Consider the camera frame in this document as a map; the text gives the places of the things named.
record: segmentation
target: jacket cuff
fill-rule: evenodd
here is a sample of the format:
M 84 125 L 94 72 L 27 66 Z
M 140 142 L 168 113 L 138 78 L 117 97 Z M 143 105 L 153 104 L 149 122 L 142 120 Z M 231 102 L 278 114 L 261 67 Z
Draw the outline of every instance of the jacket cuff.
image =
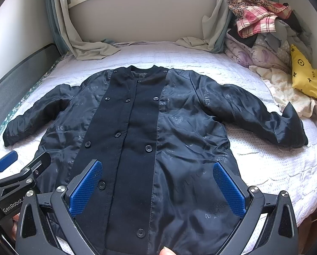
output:
M 4 146 L 8 147 L 10 146 L 10 142 L 8 141 L 8 136 L 7 136 L 7 130 L 5 129 L 4 133 L 3 133 L 3 140 L 4 140 Z
M 282 116 L 290 119 L 289 126 L 292 130 L 293 143 L 290 143 L 289 147 L 297 148 L 308 145 L 308 138 L 304 130 L 303 122 L 290 102 L 288 102 L 285 107 Z

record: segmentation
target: blue gripper pad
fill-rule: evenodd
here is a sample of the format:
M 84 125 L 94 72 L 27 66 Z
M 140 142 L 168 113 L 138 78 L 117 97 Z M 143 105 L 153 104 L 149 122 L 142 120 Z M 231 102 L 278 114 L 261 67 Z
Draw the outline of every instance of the blue gripper pad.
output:
M 100 161 L 96 161 L 70 196 L 69 211 L 72 217 L 75 217 L 83 212 L 98 184 L 98 181 L 102 177 L 102 170 L 102 163 Z
M 11 166 L 15 161 L 18 160 L 18 153 L 13 150 L 6 154 L 3 158 L 0 159 L 0 172 L 6 170 Z
M 246 213 L 245 198 L 220 163 L 213 167 L 213 177 L 233 213 L 241 218 Z

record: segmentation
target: gray fabric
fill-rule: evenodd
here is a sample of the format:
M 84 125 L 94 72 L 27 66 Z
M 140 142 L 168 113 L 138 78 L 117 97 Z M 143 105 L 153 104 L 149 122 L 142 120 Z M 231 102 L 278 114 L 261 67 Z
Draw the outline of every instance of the gray fabric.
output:
M 289 45 L 292 44 L 298 48 L 298 50 L 307 58 L 309 62 L 312 61 L 312 50 L 310 47 L 307 47 L 304 42 L 302 42 L 297 33 L 291 29 L 289 25 L 287 25 L 284 21 L 276 19 L 275 20 L 275 29 L 276 32 L 271 33 L 277 39 L 284 43 L 286 40 L 288 41 Z
M 308 25 L 306 24 L 306 22 L 302 19 L 302 17 L 295 11 L 293 10 L 294 14 L 296 15 L 299 24 L 302 28 L 302 33 L 300 33 L 298 35 L 299 39 L 304 42 L 304 44 L 306 45 L 306 47 L 310 48 L 311 47 L 311 40 L 310 37 L 312 35 L 310 28 L 308 27 Z
M 70 20 L 67 0 L 54 0 L 54 5 L 61 36 L 76 59 L 102 59 L 119 51 L 107 43 L 83 41 Z
M 48 45 L 27 57 L 0 80 L 0 125 L 59 56 L 56 46 Z
M 51 32 L 53 35 L 54 42 L 56 43 L 56 46 L 60 52 L 61 55 L 66 54 L 66 52 L 69 51 L 68 46 L 66 45 L 65 41 L 61 37 L 60 31 L 59 31 L 59 24 L 57 15 L 55 14 L 55 8 L 54 8 L 54 0 L 45 0 L 46 3 L 46 10 L 47 10 L 47 16 L 48 21 L 50 23 Z
M 281 45 L 280 40 L 271 33 L 266 34 L 265 42 L 274 52 L 277 52 Z

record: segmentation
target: black clothing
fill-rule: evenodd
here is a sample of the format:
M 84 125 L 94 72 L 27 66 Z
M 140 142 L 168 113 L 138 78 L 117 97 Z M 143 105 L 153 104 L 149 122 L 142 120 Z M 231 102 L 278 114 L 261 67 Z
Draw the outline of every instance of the black clothing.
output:
M 295 30 L 296 33 L 301 34 L 303 32 L 303 29 L 299 23 L 299 20 L 294 13 L 294 11 L 291 12 L 289 18 L 283 19 L 283 21 L 291 27 L 291 29 Z
M 5 145 L 50 120 L 35 156 L 47 151 L 52 162 L 37 183 L 50 192 L 91 159 L 102 162 L 102 179 L 76 219 L 106 255 L 154 255 L 163 246 L 181 255 L 218 251 L 239 220 L 212 177 L 219 160 L 240 175 L 223 121 L 276 145 L 308 143 L 291 104 L 282 116 L 269 113 L 238 86 L 156 66 L 55 87 L 8 124 Z
M 258 34 L 255 35 L 251 35 L 249 37 L 246 38 L 242 38 L 241 36 L 239 36 L 238 34 L 238 27 L 237 25 L 235 25 L 232 29 L 230 29 L 228 31 L 228 34 L 231 35 L 233 38 L 235 38 L 237 41 L 239 41 L 240 43 L 246 45 L 249 48 L 252 48 L 253 45 L 255 44 L 256 39 L 258 38 Z

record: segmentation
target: white quilted blanket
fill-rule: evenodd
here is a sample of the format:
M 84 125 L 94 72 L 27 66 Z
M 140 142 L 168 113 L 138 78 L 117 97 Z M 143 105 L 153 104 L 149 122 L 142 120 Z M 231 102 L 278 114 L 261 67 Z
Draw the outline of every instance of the white quilted blanket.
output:
M 58 84 L 79 85 L 98 71 L 129 65 L 194 70 L 218 83 L 238 85 L 259 97 L 269 111 L 279 110 L 260 76 L 232 62 L 226 55 L 156 42 L 122 47 L 119 52 L 103 60 L 78 61 L 73 56 L 66 57 L 19 108 L 16 116 L 23 114 Z M 227 125 L 231 149 L 242 179 L 247 185 L 256 185 L 265 193 L 288 191 L 298 225 L 317 207 L 317 129 L 310 119 L 303 118 L 302 121 L 309 144 L 299 149 L 278 147 L 235 125 Z M 19 155 L 18 161 L 0 178 L 17 173 L 33 159 L 46 129 L 8 148 L 0 143 L 0 158 L 10 150 L 16 150 Z M 245 252 L 253 248 L 264 220 L 265 216 L 262 216 Z

